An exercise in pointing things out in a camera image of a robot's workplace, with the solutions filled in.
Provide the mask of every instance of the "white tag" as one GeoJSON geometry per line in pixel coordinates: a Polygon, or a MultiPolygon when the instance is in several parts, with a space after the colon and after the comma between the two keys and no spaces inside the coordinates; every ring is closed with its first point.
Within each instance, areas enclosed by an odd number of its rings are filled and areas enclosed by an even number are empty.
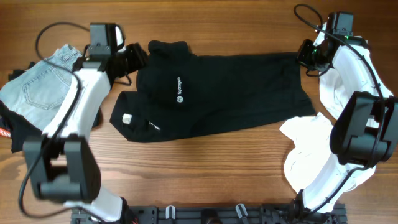
{"type": "Polygon", "coordinates": [[[123,114],[122,122],[124,124],[130,124],[132,115],[131,114],[123,114]]]}

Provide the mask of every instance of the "wooden floor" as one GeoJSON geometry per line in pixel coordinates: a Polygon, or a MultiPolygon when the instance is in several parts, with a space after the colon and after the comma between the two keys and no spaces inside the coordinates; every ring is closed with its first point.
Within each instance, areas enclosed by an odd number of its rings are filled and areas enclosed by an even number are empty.
{"type": "MultiPolygon", "coordinates": [[[[152,39],[185,40],[198,55],[295,52],[304,39],[316,37],[293,14],[293,7],[301,1],[35,2],[44,4],[0,4],[1,86],[9,70],[37,61],[36,35],[57,21],[84,26],[90,22],[117,22],[124,27],[127,43],[139,42],[146,49],[152,39]]],[[[303,2],[316,7],[324,19],[330,12],[353,12],[355,35],[369,40],[379,76],[398,94],[398,1],[303,2]]],[[[318,23],[315,16],[308,14],[308,18],[318,23]]],[[[40,49],[49,56],[63,44],[83,49],[88,42],[86,32],[55,27],[44,34],[40,49]]],[[[316,110],[331,118],[320,104],[318,80],[306,77],[304,70],[302,86],[316,110]]],[[[130,205],[258,205],[288,203],[295,197],[283,172],[284,160],[294,148],[293,142],[279,131],[283,122],[232,133],[138,144],[126,141],[109,123],[122,90],[135,87],[114,86],[101,107],[104,124],[91,133],[90,146],[101,168],[103,184],[130,205]]],[[[9,139],[0,138],[0,223],[69,223],[69,213],[46,220],[29,220],[20,214],[17,194],[26,165],[22,153],[11,154],[10,146],[9,139]]],[[[377,165],[376,173],[366,183],[340,198],[348,208],[349,223],[398,223],[397,186],[395,153],[389,161],[377,165]]],[[[57,209],[51,203],[36,201],[30,185],[25,204],[36,213],[57,209]]]]}

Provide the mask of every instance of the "wood grain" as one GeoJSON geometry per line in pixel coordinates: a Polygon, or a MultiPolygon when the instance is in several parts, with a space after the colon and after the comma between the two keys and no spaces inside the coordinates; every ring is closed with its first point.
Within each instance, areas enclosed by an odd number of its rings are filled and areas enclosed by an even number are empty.
{"type": "MultiPolygon", "coordinates": [[[[9,70],[37,61],[36,35],[57,21],[85,26],[117,22],[124,27],[127,43],[139,42],[146,49],[152,39],[185,40],[198,55],[295,52],[304,39],[316,37],[293,15],[298,1],[65,2],[0,4],[1,85],[9,70]]],[[[397,1],[304,2],[316,7],[324,19],[330,12],[353,12],[354,33],[369,40],[379,76],[398,94],[397,1]]],[[[318,22],[315,16],[306,16],[318,22]]],[[[88,41],[88,34],[81,30],[54,27],[44,34],[40,49],[51,55],[65,43],[83,49],[88,41]]],[[[135,75],[130,75],[134,82],[135,75]]],[[[304,70],[302,86],[316,110],[332,119],[320,103],[318,80],[306,77],[304,70]]],[[[283,122],[178,141],[128,142],[109,124],[109,117],[120,91],[134,89],[114,86],[101,106],[104,123],[90,136],[104,185],[130,205],[287,203],[295,197],[283,173],[284,160],[294,148],[279,131],[283,122]]],[[[30,220],[20,214],[17,193],[26,166],[22,153],[11,154],[10,146],[9,139],[0,139],[0,223],[69,223],[69,213],[47,220],[30,220]]],[[[377,165],[366,183],[341,197],[340,202],[348,207],[349,223],[397,223],[397,185],[398,155],[394,154],[377,165]]],[[[30,187],[25,204],[36,213],[57,209],[54,204],[36,201],[30,187]]]]}

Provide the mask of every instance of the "blue denim fabric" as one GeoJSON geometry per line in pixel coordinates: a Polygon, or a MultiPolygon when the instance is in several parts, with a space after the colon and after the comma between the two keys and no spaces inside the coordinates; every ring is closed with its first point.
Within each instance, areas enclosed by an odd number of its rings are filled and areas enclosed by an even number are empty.
{"type": "MultiPolygon", "coordinates": [[[[81,53],[71,45],[64,45],[47,58],[50,62],[72,69],[81,53]]],[[[72,75],[40,61],[21,76],[8,82],[0,90],[0,100],[9,110],[25,117],[43,130],[57,114],[65,99],[72,75]]]]}

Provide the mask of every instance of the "red label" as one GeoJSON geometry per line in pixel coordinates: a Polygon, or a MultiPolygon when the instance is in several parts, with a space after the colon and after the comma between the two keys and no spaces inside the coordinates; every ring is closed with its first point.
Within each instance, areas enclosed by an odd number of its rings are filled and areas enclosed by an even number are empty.
{"type": "Polygon", "coordinates": [[[11,138],[11,133],[3,128],[0,128],[0,136],[11,138]]]}

